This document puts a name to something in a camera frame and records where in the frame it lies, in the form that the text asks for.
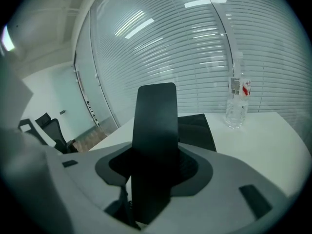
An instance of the ceiling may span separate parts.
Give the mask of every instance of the ceiling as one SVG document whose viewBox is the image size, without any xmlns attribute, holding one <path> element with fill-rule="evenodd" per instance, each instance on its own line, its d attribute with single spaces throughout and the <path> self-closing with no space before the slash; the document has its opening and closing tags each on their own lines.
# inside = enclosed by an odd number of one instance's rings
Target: ceiling
<svg viewBox="0 0 312 234">
<path fill-rule="evenodd" d="M 23 1 L 8 23 L 15 49 L 6 53 L 21 78 L 71 61 L 72 31 L 82 1 Z"/>
</svg>

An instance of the bottle label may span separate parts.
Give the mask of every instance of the bottle label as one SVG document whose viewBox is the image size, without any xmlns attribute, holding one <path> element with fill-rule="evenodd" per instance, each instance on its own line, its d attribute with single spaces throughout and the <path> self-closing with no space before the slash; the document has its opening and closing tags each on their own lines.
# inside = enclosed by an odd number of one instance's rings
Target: bottle label
<svg viewBox="0 0 312 234">
<path fill-rule="evenodd" d="M 229 89 L 234 95 L 249 96 L 251 81 L 246 78 L 229 78 Z"/>
</svg>

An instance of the ceiling light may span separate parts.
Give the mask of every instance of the ceiling light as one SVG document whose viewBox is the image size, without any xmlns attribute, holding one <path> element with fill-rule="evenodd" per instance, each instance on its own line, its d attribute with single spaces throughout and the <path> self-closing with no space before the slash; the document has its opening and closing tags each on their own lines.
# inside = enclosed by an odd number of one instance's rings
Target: ceiling light
<svg viewBox="0 0 312 234">
<path fill-rule="evenodd" d="M 136 27 L 133 31 L 131 31 L 129 34 L 126 35 L 126 39 L 129 39 L 130 37 L 132 37 L 133 35 L 135 35 L 137 32 L 139 32 L 141 29 L 144 29 L 146 26 L 148 26 L 149 24 L 151 24 L 154 20 L 152 18 L 148 19 L 147 21 L 145 21 L 144 23 L 142 23 L 141 25 L 139 25 L 138 27 Z"/>
<path fill-rule="evenodd" d="M 208 28 L 208 29 L 199 29 L 199 30 L 194 30 L 193 32 L 202 32 L 202 31 L 207 31 L 207 30 L 214 30 L 216 28 Z"/>
<path fill-rule="evenodd" d="M 217 0 L 219 3 L 226 3 L 227 0 Z"/>
<path fill-rule="evenodd" d="M 137 21 L 140 17 L 142 17 L 145 13 L 141 10 L 138 11 L 133 17 L 130 18 L 116 33 L 115 36 L 120 36 L 122 32 L 124 32 L 131 24 Z"/>
<path fill-rule="evenodd" d="M 199 36 L 199 37 L 208 37 L 208 36 L 214 36 L 215 34 L 209 34 L 209 35 L 202 35 L 202 36 Z"/>
<path fill-rule="evenodd" d="M 216 58 L 216 57 L 223 57 L 223 56 L 214 56 L 214 57 L 203 57 L 203 58 L 199 58 L 200 60 L 202 59 L 208 59 L 208 58 Z"/>
<path fill-rule="evenodd" d="M 204 52 L 204 53 L 198 53 L 199 55 L 204 55 L 204 54 L 210 54 L 210 53 L 216 53 L 216 52 L 222 52 L 222 50 L 219 51 L 210 51 L 210 52 Z"/>
<path fill-rule="evenodd" d="M 7 25 L 3 29 L 1 42 L 7 51 L 15 49 L 14 44 L 10 38 Z"/>
<path fill-rule="evenodd" d="M 198 50 L 202 50 L 202 49 L 211 49 L 211 48 L 218 48 L 218 47 L 221 47 L 221 46 L 212 46 L 212 47 L 205 47 L 205 48 L 199 48 Z"/>
<path fill-rule="evenodd" d="M 222 60 L 217 60 L 217 61 L 208 61 L 208 62 L 202 62 L 200 64 L 207 64 L 207 63 L 216 63 L 216 62 L 224 62 Z"/>
<path fill-rule="evenodd" d="M 203 4 L 210 4 L 210 0 L 198 0 L 198 1 L 193 1 L 193 2 L 187 2 L 184 4 L 185 8 L 193 7 L 193 6 L 198 6 L 198 5 L 203 5 Z"/>
</svg>

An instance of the white wall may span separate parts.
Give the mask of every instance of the white wall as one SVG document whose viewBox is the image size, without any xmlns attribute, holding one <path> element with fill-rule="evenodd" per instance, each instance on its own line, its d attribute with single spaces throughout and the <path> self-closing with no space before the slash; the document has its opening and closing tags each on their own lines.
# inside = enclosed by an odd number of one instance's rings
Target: white wall
<svg viewBox="0 0 312 234">
<path fill-rule="evenodd" d="M 71 63 L 53 66 L 23 79 L 34 93 L 22 118 L 37 119 L 45 113 L 57 118 L 66 141 L 94 126 Z"/>
</svg>

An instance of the floor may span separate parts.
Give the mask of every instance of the floor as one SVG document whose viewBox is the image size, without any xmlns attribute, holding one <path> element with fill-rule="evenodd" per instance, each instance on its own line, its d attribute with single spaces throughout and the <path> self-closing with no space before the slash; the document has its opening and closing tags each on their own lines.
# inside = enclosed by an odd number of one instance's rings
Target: floor
<svg viewBox="0 0 312 234">
<path fill-rule="evenodd" d="M 86 132 L 85 134 L 76 138 L 74 146 L 80 153 L 89 151 L 92 147 L 97 145 L 99 142 L 106 138 L 106 134 L 100 127 L 96 127 L 91 131 Z"/>
</svg>

